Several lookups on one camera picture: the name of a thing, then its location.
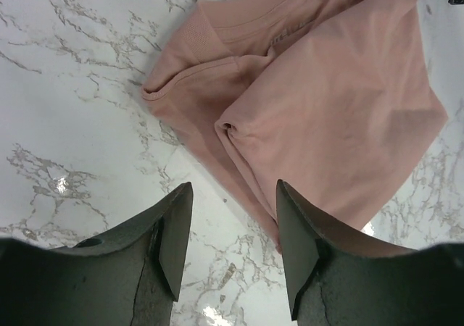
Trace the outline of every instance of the marble table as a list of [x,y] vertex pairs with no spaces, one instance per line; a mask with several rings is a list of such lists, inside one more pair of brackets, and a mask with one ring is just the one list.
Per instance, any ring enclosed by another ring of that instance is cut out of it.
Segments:
[[[286,326],[281,258],[139,87],[196,0],[0,0],[0,233],[73,245],[194,185],[172,325]],[[464,240],[464,9],[420,0],[428,71],[449,122],[366,226],[420,248]]]

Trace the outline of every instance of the neckline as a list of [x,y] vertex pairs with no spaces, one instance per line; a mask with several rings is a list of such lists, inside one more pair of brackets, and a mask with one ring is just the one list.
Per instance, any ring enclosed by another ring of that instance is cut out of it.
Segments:
[[285,17],[302,0],[223,0],[197,2],[198,10],[222,41],[240,38]]

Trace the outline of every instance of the pink cloth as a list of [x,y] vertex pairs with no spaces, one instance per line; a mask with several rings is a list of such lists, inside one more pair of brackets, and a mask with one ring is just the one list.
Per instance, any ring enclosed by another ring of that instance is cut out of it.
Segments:
[[276,243],[279,178],[359,229],[447,118],[416,1],[200,1],[143,96]]

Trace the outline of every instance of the marble countertop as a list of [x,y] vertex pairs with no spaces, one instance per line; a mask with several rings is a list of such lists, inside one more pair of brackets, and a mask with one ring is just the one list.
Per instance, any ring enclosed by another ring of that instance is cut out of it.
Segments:
[[[292,325],[273,244],[140,99],[195,1],[0,0],[0,233],[70,246],[189,180],[194,215],[172,325]],[[449,122],[365,228],[414,248],[464,240],[464,9],[420,0],[419,12]]]

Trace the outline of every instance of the folded shirt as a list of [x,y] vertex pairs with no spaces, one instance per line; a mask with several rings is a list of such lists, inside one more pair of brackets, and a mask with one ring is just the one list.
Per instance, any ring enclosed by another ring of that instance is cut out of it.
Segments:
[[416,1],[199,1],[143,97],[276,243],[279,178],[362,227],[446,120]]

